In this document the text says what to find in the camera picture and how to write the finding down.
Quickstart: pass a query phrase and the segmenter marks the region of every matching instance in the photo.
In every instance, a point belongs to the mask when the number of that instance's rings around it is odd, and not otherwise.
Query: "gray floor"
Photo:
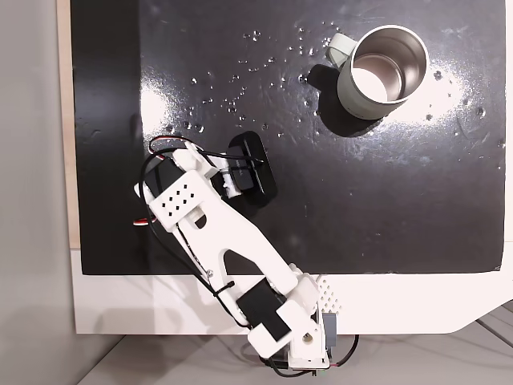
[[[513,341],[513,313],[483,318]],[[343,356],[352,337],[340,337]],[[127,336],[80,385],[294,383],[351,385],[511,385],[513,349],[477,323],[445,335],[365,336],[353,358],[322,377],[280,379],[263,367],[244,336]]]

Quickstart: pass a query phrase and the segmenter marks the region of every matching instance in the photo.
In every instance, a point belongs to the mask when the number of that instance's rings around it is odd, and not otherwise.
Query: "metal mug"
[[[380,26],[358,42],[335,34],[327,55],[341,72],[337,93],[342,106],[364,120],[380,119],[403,105],[429,67],[424,42],[403,26]]]

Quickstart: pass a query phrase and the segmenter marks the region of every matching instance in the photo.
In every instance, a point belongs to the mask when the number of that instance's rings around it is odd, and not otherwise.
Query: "mug rim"
[[[367,37],[369,37],[369,35],[373,34],[374,32],[378,31],[378,30],[388,30],[388,29],[394,29],[394,30],[403,30],[405,31],[406,33],[410,34],[411,36],[414,37],[414,39],[416,39],[418,41],[418,43],[421,45],[423,51],[424,51],[424,55],[426,57],[426,71],[424,72],[424,75],[422,77],[422,80],[420,82],[420,84],[418,85],[417,88],[415,88],[415,90],[409,94],[408,96],[405,96],[404,98],[401,98],[401,99],[397,99],[397,100],[391,100],[390,102],[387,100],[386,102],[378,102],[377,100],[374,100],[374,99],[371,99],[369,96],[367,96],[366,94],[364,94],[362,92],[362,90],[360,90],[360,88],[358,87],[358,85],[356,84],[356,82],[354,81],[354,76],[353,76],[353,65],[354,65],[354,56],[356,54],[356,51],[358,50],[358,48],[360,47],[360,44],[363,43],[363,41],[365,39],[367,39]],[[397,26],[397,25],[394,25],[394,24],[387,24],[385,26],[378,26],[372,30],[370,30],[369,32],[367,32],[366,34],[364,34],[362,36],[362,38],[360,38],[358,40],[358,42],[356,43],[356,46],[354,46],[353,50],[351,51],[351,56],[350,56],[350,61],[349,61],[349,65],[350,65],[350,69],[349,69],[349,72],[351,74],[351,83],[353,83],[353,86],[354,88],[358,91],[358,93],[363,96],[365,99],[369,100],[370,102],[372,103],[377,103],[377,104],[382,104],[382,105],[395,105],[395,104],[399,104],[399,103],[403,103],[405,101],[407,101],[414,93],[417,92],[417,90],[422,86],[422,84],[424,83],[424,80],[426,79],[426,75],[427,75],[427,72],[428,72],[428,69],[429,69],[429,66],[430,66],[430,57],[429,57],[429,54],[427,53],[427,48],[426,48],[426,44],[424,44],[424,42],[422,41],[422,39],[415,33],[413,32],[411,29],[409,28],[406,28],[405,26]]]

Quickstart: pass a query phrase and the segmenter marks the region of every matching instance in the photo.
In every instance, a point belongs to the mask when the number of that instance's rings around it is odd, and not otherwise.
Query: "wooden edge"
[[[70,0],[57,0],[59,78],[63,124],[64,172],[66,177],[67,222],[71,249],[80,249],[79,195],[75,154],[75,106],[71,55]]]

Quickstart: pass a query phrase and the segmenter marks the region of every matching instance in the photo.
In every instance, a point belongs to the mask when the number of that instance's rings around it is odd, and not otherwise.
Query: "black wire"
[[[345,355],[345,357],[343,359],[341,359],[339,362],[337,362],[337,364],[336,364],[337,367],[341,367],[342,365],[344,365],[345,363],[347,363],[349,361],[351,356],[356,351],[356,348],[358,346],[358,341],[360,341],[360,335],[359,334],[355,334],[354,335],[354,342],[353,342],[353,345],[351,346],[351,349],[349,349],[349,352],[347,353],[347,355]]]
[[[296,373],[292,373],[291,375],[284,373],[283,371],[280,371],[280,369],[277,368],[276,364],[274,363],[273,359],[269,357],[269,365],[274,370],[274,372],[279,375],[280,377],[284,377],[286,379],[293,379],[295,377],[301,377],[302,375],[308,375],[310,373],[313,373],[314,371],[298,371]]]
[[[144,208],[146,209],[147,225],[150,227],[151,232],[153,233],[154,237],[160,243],[160,245],[164,248],[164,250],[166,250],[168,252],[168,254],[171,255],[171,257],[173,257],[177,262],[179,262],[183,267],[185,267],[194,277],[196,277],[196,279],[198,281],[201,282],[201,284],[204,286],[205,289],[207,289],[214,297],[217,298],[217,300],[219,301],[219,303],[223,307],[224,311],[226,311],[230,316],[232,316],[233,320],[236,322],[236,324],[238,326],[245,327],[245,328],[251,328],[250,325],[245,326],[245,325],[240,324],[235,319],[235,317],[233,317],[233,314],[230,313],[230,311],[228,310],[228,308],[226,307],[224,302],[218,296],[216,296],[216,291],[212,288],[212,286],[203,279],[203,277],[201,276],[201,274],[198,271],[196,271],[196,267],[195,266],[192,267],[191,265],[189,265],[182,257],[180,257],[178,254],[176,254],[174,251],[172,251],[164,243],[164,241],[160,238],[159,234],[156,232],[156,228],[153,225],[153,222],[151,221],[151,211],[150,211],[149,206],[147,205],[146,198],[144,196],[144,190],[143,190],[144,177],[146,175],[146,168],[148,167],[150,162],[152,160],[154,160],[157,156],[165,154],[165,153],[168,153],[168,152],[173,152],[175,150],[176,150],[175,148],[166,148],[164,150],[160,150],[160,151],[154,152],[154,153],[150,154],[150,156],[143,162],[143,165],[141,167],[141,172],[139,174],[139,198],[140,198],[142,204],[144,205]]]
[[[205,151],[205,150],[198,150],[198,152],[203,155],[216,156],[218,158],[234,159],[234,160],[252,160],[257,163],[264,163],[263,160],[260,160],[254,156],[228,155],[228,154],[220,154],[218,152]]]
[[[484,323],[480,319],[476,319],[475,321],[477,322],[478,325],[481,325],[482,327],[484,327],[486,330],[488,330],[490,333],[492,333],[495,337],[500,339],[506,345],[513,348],[513,342],[511,342],[509,339],[507,339],[506,337],[501,335],[497,330],[493,329],[492,327],[489,327],[486,323]]]
[[[185,138],[183,136],[178,136],[178,135],[159,135],[159,136],[156,136],[154,138],[152,138],[150,140],[150,143],[148,144],[148,148],[150,149],[150,152],[155,152],[155,150],[151,147],[151,144],[153,142],[155,142],[156,140],[166,140],[166,139],[176,139],[176,140],[185,140],[189,143],[192,143],[194,145],[196,145],[192,140],[188,139],[188,138]],[[205,150],[202,150],[201,148],[197,148],[196,149],[200,154],[202,155],[207,155],[207,156],[216,156],[218,158],[225,158],[225,159],[234,159],[234,160],[252,160],[254,162],[257,162],[257,163],[264,163],[263,160],[260,160],[254,156],[239,156],[239,155],[227,155],[227,154],[220,154],[218,152],[212,152],[212,151],[205,151]]]

